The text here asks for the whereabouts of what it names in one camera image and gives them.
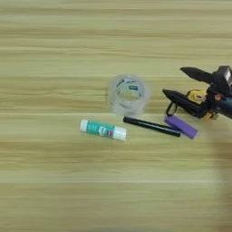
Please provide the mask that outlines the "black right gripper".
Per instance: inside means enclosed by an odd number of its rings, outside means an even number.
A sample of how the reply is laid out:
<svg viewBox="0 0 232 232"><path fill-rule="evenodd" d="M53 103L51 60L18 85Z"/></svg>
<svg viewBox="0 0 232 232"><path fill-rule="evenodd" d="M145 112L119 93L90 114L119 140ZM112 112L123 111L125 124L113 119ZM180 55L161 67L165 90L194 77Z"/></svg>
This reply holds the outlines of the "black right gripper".
<svg viewBox="0 0 232 232"><path fill-rule="evenodd" d="M188 77L208 84L215 82L213 74L205 72L195 67L181 67L180 70ZM205 104L206 96L200 90L192 90L187 94L182 94L177 91L163 89L162 92L170 100L170 105L176 108L180 107L188 114L196 117L203 118L208 112L222 114L229 119L232 119L232 86L216 87L210 85L207 89L207 106Z"/></svg>

